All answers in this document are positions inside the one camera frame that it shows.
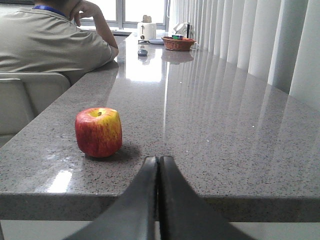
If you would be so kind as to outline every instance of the shirt sleeve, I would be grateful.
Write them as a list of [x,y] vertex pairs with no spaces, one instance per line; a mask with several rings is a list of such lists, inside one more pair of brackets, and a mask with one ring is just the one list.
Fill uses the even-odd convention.
[[99,68],[113,61],[117,56],[117,49],[110,46],[97,33],[78,29],[71,38],[74,46],[78,48],[75,51],[79,60],[78,63],[85,72]]

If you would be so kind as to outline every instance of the granite countertop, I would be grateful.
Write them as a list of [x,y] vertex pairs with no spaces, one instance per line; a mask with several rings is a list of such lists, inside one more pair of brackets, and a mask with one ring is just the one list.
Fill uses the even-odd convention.
[[[169,155],[232,222],[320,220],[320,112],[203,50],[134,36],[119,49],[0,149],[0,219],[93,220],[145,157]],[[78,149],[75,116],[90,107],[120,114],[109,158]]]

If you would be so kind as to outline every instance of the vertical blind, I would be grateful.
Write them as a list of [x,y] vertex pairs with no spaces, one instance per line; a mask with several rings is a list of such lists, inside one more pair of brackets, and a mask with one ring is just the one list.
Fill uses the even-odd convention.
[[320,111],[319,0],[171,0],[204,51]]

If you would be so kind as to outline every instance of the chair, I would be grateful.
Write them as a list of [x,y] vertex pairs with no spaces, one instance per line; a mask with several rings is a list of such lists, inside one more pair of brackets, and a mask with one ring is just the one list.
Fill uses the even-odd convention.
[[0,72],[0,148],[70,86],[56,72]]

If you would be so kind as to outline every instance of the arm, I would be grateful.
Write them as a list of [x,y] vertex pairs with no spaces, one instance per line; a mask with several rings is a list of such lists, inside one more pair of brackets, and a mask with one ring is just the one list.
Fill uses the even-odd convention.
[[111,32],[101,9],[94,3],[82,0],[71,11],[70,20],[74,18],[76,24],[80,27],[80,19],[93,17],[96,33],[110,46],[118,49],[117,42]]

